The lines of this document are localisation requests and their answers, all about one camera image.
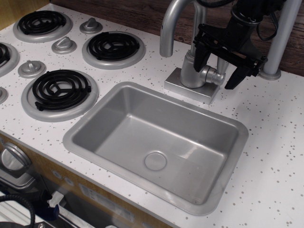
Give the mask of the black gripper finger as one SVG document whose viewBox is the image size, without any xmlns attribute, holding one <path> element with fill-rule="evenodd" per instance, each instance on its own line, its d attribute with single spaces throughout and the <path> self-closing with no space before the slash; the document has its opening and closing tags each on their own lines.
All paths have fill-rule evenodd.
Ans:
<svg viewBox="0 0 304 228">
<path fill-rule="evenodd" d="M 194 57 L 194 69 L 196 72 L 200 72 L 203 67 L 207 64 L 207 61 L 210 57 L 211 51 L 204 43 L 196 44 L 196 51 Z"/>
<path fill-rule="evenodd" d="M 225 85 L 225 89 L 235 89 L 247 76 L 245 67 L 238 67 Z"/>
</svg>

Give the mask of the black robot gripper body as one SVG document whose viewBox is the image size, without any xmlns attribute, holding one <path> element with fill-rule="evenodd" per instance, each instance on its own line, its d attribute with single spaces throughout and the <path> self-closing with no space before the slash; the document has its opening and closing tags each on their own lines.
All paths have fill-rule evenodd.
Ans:
<svg viewBox="0 0 304 228">
<path fill-rule="evenodd" d="M 204 43 L 214 54 L 223 60 L 239 67 L 248 67 L 257 71 L 267 57 L 251 42 L 251 35 L 257 23 L 249 23 L 231 17 L 226 28 L 217 28 L 207 24 L 198 26 L 199 32 L 193 43 Z"/>
</svg>

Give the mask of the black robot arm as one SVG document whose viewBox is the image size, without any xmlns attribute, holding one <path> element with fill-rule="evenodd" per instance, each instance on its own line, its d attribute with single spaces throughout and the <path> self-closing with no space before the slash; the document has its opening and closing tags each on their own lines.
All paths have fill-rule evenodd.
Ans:
<svg viewBox="0 0 304 228">
<path fill-rule="evenodd" d="M 239 0 L 231 9 L 231 18 L 225 28 L 199 24 L 194 38 L 196 48 L 194 69 L 199 72 L 207 64 L 211 54 L 236 66 L 225 89 L 234 89 L 247 76 L 257 76 L 267 57 L 251 42 L 253 31 L 259 33 L 259 25 L 265 15 L 271 17 L 275 30 L 278 21 L 274 14 L 281 10 L 283 0 Z"/>
</svg>

